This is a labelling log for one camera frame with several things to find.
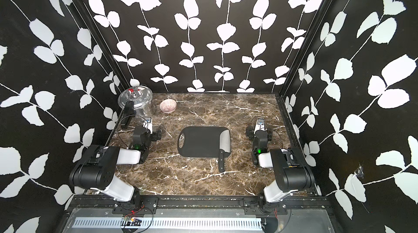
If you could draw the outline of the black handled kitchen knife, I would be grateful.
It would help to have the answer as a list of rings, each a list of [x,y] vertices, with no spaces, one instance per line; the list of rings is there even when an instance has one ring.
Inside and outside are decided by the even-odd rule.
[[[228,157],[231,152],[230,143],[231,143],[230,131],[226,129],[220,134],[220,137],[219,137],[218,169],[220,173],[225,172],[225,158]]]

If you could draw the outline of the black plastic cutting board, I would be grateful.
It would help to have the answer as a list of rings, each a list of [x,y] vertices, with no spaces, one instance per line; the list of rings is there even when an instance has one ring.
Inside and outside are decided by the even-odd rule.
[[[184,157],[218,158],[219,137],[226,127],[189,126],[184,128],[177,141],[177,149]]]

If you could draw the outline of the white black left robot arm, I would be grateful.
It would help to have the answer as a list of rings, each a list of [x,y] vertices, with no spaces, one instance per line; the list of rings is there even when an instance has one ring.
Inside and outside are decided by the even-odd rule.
[[[149,155],[151,143],[161,137],[160,130],[151,132],[148,128],[138,126],[134,129],[132,144],[127,149],[117,146],[90,146],[70,173],[70,184],[97,190],[117,202],[129,202],[139,208],[143,204],[139,190],[119,179],[115,175],[116,167],[143,164]]]

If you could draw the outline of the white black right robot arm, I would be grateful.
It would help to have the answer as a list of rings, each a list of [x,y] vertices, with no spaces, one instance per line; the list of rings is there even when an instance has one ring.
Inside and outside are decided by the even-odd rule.
[[[248,126],[246,136],[252,142],[251,160],[259,168],[272,169],[274,180],[259,194],[261,204],[283,201],[293,193],[314,186],[315,178],[303,162],[300,162],[292,149],[269,149],[272,130],[257,126]]]

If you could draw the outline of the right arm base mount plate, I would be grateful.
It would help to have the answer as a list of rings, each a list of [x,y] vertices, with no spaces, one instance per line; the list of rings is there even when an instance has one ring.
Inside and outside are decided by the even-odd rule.
[[[283,207],[284,204],[281,202],[269,203],[261,197],[244,197],[239,204],[248,215],[269,217],[288,214],[287,208]]]

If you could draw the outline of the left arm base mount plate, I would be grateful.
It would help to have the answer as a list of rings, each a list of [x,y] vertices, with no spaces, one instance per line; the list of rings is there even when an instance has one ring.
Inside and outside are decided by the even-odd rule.
[[[140,216],[146,214],[154,215],[158,207],[158,197],[142,196],[139,198],[139,203],[135,200],[129,202],[117,202],[113,207],[113,214]]]

